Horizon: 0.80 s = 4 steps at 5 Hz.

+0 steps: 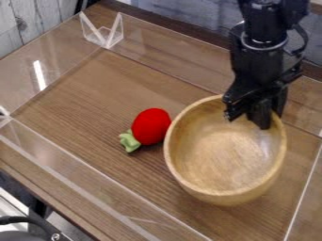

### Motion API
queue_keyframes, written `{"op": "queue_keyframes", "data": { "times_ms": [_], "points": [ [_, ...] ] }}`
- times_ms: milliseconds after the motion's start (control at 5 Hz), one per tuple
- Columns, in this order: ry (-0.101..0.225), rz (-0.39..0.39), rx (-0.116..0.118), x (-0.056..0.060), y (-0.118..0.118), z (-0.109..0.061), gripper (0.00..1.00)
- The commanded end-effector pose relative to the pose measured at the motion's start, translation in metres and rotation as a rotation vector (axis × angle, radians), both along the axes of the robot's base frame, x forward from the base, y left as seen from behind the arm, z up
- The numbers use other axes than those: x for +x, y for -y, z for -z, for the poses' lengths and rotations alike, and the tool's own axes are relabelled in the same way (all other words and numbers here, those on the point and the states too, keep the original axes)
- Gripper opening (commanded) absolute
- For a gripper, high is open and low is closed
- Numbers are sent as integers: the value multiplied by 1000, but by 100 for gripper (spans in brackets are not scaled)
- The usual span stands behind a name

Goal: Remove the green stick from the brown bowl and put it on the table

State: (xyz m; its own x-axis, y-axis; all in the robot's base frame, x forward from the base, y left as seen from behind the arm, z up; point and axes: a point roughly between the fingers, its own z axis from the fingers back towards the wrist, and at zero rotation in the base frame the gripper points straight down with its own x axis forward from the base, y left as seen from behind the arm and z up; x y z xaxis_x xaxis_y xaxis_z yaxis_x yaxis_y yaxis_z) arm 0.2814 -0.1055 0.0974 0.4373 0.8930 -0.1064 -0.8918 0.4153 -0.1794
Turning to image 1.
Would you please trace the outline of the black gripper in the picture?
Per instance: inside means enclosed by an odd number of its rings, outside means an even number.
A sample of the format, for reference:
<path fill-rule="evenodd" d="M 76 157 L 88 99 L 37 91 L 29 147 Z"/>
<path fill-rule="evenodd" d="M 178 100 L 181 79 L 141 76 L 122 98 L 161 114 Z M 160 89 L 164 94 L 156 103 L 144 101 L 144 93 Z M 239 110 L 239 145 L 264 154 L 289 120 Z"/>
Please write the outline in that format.
<path fill-rule="evenodd" d="M 235 75 L 223 96 L 228 121 L 235 121 L 245 114 L 247 119 L 261 130 L 267 130 L 272 115 L 281 117 L 289 83 L 301 76 L 308 43 L 308 34 L 299 24 L 292 31 L 303 39 L 297 49 L 285 47 L 287 40 L 275 46 L 249 45 L 244 23 L 237 23 L 228 31 L 229 63 Z"/>

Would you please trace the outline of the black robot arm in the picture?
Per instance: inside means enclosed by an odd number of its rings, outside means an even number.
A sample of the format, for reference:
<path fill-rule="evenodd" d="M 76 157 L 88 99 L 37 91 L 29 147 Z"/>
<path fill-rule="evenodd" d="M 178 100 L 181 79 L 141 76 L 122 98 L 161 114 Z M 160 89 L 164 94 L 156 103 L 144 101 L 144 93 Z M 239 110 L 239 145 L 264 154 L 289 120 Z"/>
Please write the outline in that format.
<path fill-rule="evenodd" d="M 233 81 L 224 96 L 229 121 L 245 116 L 267 130 L 271 116 L 281 115 L 288 85 L 301 76 L 305 47 L 288 48 L 289 32 L 305 40 L 300 26 L 309 0 L 237 0 L 243 20 L 229 29 Z"/>

